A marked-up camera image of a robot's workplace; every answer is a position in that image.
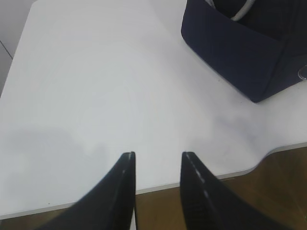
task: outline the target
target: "table surface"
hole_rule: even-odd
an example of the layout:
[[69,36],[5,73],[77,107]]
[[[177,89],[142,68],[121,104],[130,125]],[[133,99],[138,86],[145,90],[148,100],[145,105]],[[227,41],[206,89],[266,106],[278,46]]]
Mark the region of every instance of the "table surface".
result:
[[184,43],[185,4],[33,4],[0,99],[0,219],[67,207],[123,152],[141,193],[178,185],[186,150],[227,177],[307,142],[307,83],[252,103]]

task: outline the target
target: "white strap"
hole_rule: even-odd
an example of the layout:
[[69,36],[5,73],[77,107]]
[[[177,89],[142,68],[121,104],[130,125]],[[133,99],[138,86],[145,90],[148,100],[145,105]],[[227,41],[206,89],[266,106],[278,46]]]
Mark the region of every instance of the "white strap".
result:
[[[206,3],[208,3],[212,8],[215,8],[214,1],[213,0],[205,0]],[[235,16],[231,18],[233,21],[239,21],[241,18],[247,14],[247,12],[250,10],[250,8],[253,6],[254,2],[256,0],[246,0],[245,4],[243,7],[239,10],[238,13],[236,13]]]

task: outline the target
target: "navy bag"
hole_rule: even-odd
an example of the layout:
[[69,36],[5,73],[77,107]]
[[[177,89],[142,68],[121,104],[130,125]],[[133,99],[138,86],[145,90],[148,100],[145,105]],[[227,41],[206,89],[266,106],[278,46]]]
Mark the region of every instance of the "navy bag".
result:
[[253,102],[306,77],[307,1],[256,0],[239,21],[246,0],[188,0],[181,34],[215,71]]

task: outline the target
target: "black object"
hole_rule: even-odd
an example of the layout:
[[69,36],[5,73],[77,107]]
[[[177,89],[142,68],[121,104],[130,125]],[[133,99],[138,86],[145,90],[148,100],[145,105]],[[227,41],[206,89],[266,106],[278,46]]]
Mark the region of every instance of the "black object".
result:
[[182,154],[180,196],[188,230],[289,230],[232,193],[193,152]]
[[253,102],[300,82],[307,64],[307,1],[256,0],[238,22],[246,0],[188,0],[181,34],[215,71]]
[[135,153],[124,153],[79,202],[37,230],[129,230],[135,204]]

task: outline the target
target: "wooden floor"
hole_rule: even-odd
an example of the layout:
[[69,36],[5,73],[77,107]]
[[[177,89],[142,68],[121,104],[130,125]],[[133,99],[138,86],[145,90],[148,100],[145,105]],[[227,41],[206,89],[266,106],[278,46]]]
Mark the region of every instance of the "wooden floor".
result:
[[[224,183],[267,216],[307,230],[307,148],[272,154],[251,173]],[[139,230],[185,230],[179,188],[136,196]],[[32,230],[63,210],[3,220],[0,230]]]

